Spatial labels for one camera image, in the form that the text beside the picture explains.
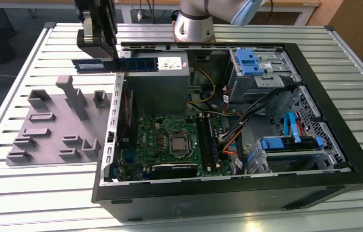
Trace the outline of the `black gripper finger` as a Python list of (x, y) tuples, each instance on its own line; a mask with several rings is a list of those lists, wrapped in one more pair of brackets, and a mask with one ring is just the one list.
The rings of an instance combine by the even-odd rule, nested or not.
[(109, 46), (111, 57), (117, 58), (117, 23), (115, 23), (115, 8), (113, 0), (100, 1), (100, 14), (101, 14), (101, 24), (102, 32), (105, 36), (105, 42)]
[(114, 40), (107, 41), (92, 19), (90, 11), (82, 11), (82, 29), (77, 33), (77, 47), (92, 58), (77, 59), (77, 72), (117, 72), (118, 54)]

